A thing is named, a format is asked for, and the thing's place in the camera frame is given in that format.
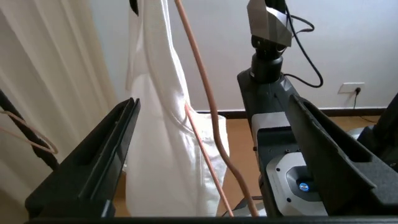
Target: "baseboard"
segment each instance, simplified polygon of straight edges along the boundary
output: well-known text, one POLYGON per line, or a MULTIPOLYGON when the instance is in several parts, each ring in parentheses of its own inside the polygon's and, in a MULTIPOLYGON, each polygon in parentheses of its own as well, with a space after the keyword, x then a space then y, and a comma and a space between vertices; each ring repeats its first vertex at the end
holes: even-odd
MULTIPOLYGON (((321 109, 329 117, 336 116, 380 116, 386 108, 325 108, 321 109)), ((209 113, 209 111, 197 111, 198 113, 209 113)), ((224 116, 226 119, 246 119, 246 112, 244 110, 235 111, 219 111, 219 115, 224 116)))

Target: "brown cable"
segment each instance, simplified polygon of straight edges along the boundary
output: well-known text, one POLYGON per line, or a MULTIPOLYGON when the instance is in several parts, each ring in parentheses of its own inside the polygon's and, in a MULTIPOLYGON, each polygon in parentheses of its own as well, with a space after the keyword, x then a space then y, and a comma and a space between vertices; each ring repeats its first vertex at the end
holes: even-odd
POLYGON ((22 140, 22 141, 24 141, 24 142, 26 142, 26 143, 28 143, 28 144, 30 144, 32 146, 35 146, 35 147, 37 147, 39 149, 42 149, 42 150, 44 150, 46 152, 49 152, 51 154, 58 154, 57 147, 47 137, 45 137, 42 133, 40 133, 38 130, 36 130, 32 126, 29 126, 23 119, 20 119, 20 117, 16 116, 15 114, 11 113, 10 111, 0 111, 0 113, 8 115, 8 116, 12 117, 13 119, 15 119, 16 121, 18 121, 21 124, 23 124, 24 126, 28 127, 30 130, 32 130, 34 133, 36 133, 39 137, 41 137, 47 144, 49 144, 53 150, 51 150, 51 149, 49 149, 47 147, 41 146, 41 145, 39 145, 39 144, 37 144, 35 142, 32 142, 32 141, 30 141, 28 139, 25 139, 25 138, 15 134, 15 133, 13 133, 12 131, 8 131, 8 130, 4 129, 3 127, 0 127, 0 131, 3 131, 5 133, 7 133, 7 134, 10 134, 10 135, 14 136, 15 138, 18 138, 18 139, 20 139, 20 140, 22 140))
POLYGON ((201 60, 201 57, 199 54, 199 49, 198 49, 197 43, 195 41, 195 38, 193 36, 192 30, 189 25, 189 22, 188 22, 186 14, 185 14, 185 10, 182 6, 182 3, 180 0, 175 0, 175 4, 177 6, 178 13, 180 14, 181 21, 184 26, 185 32, 187 33, 188 40, 189 40, 189 43, 192 48, 193 56, 195 57, 196 63, 198 65, 198 69, 199 69, 199 73, 201 76, 201 80, 203 82, 203 86, 205 87, 205 92, 206 92, 207 100, 209 102, 209 107, 210 107, 211 123, 213 125, 213 137, 214 137, 218 152, 220 153, 221 158, 223 158, 227 167, 230 169, 230 171, 232 172, 232 174, 235 176, 236 180, 238 181, 239 186, 244 195, 244 198, 248 201, 248 206, 249 206, 249 210, 250 210, 252 217, 258 217, 259 213, 257 211, 257 208, 256 208, 254 202, 253 202, 253 199, 251 198, 248 185, 245 183, 243 176, 238 171, 238 169, 231 163, 231 161, 224 149, 223 143, 221 142, 220 131, 219 131, 219 127, 218 127, 218 110, 217 110, 216 102, 215 102, 209 81, 207 79, 206 70, 205 70, 203 62, 201 60))
POLYGON ((224 190, 223 190, 223 188, 221 187, 220 182, 218 181, 218 178, 217 178, 217 176, 216 176, 216 172, 214 171, 213 165, 212 165, 211 162, 210 162, 209 155, 207 154, 206 149, 205 149, 205 147, 204 147, 204 145, 203 145, 203 142, 201 141, 201 137, 199 136, 197 127, 195 126, 195 123, 194 123, 193 120, 192 120, 192 114, 191 114, 191 112, 190 112, 190 107, 188 106, 188 103, 185 103, 185 113, 187 114, 188 119, 189 119, 189 122, 191 123, 192 129, 193 129, 193 133, 195 134, 195 137, 196 137, 197 140, 198 140, 199 148, 200 148, 200 150, 201 150, 201 153, 203 154, 203 157, 205 158, 207 167, 208 167, 209 170, 210 170, 210 174, 211 174, 211 177, 212 177, 213 180, 214 180, 214 183, 215 183, 215 185, 216 185, 217 191, 218 191, 218 193, 220 194, 220 197, 221 197, 222 201, 224 202, 224 205, 225 205, 225 207, 226 207, 226 209, 227 209, 227 211, 228 211, 229 216, 230 216, 230 217, 233 217, 234 214, 232 213, 231 206, 229 205, 228 199, 227 199, 226 196, 225 196, 224 190))

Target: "wall outlet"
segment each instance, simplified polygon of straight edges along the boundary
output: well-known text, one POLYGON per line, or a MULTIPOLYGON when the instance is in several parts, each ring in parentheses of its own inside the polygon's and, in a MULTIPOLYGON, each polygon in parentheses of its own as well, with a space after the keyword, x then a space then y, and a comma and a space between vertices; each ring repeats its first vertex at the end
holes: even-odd
POLYGON ((340 86, 338 93, 353 93, 358 87, 363 90, 363 88, 365 87, 365 83, 343 83, 340 86))

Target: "white cloth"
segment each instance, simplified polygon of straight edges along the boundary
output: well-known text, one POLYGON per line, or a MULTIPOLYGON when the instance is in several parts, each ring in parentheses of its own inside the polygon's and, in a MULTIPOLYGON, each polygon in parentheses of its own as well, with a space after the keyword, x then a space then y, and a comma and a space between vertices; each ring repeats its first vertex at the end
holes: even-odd
MULTIPOLYGON (((127 84, 142 107, 127 155, 127 208, 132 216, 215 216, 220 196, 185 114, 189 96, 167 0, 139 1, 139 16, 131 11, 129 23, 127 84)), ((210 115, 192 112, 222 184, 226 165, 213 140, 210 115)), ((219 121, 229 153, 226 120, 219 121)))

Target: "brown floor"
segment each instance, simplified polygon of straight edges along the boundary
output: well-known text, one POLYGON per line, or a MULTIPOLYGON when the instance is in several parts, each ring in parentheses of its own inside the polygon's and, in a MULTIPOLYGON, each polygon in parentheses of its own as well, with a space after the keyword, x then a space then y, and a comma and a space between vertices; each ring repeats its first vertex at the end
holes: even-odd
MULTIPOLYGON (((371 121, 377 121, 379 117, 367 116, 366 118, 371 121)), ((345 131, 372 124, 360 117, 335 117, 331 119, 345 131)), ((260 172, 257 168, 256 157, 252 151, 253 142, 248 121, 246 119, 229 119, 227 120, 226 125, 232 163, 242 173, 246 183, 248 184, 251 195, 261 195, 258 186, 260 172)), ((116 190, 116 195, 113 201, 114 206, 116 207, 116 216, 118 217, 129 216, 125 203, 125 185, 126 177, 123 175, 119 181, 118 189, 116 190)), ((224 178, 223 190, 232 208, 234 208, 235 205, 237 205, 243 198, 242 191, 229 170, 227 170, 224 178)), ((217 214, 221 215, 224 212, 225 207, 221 202, 218 206, 217 214)))

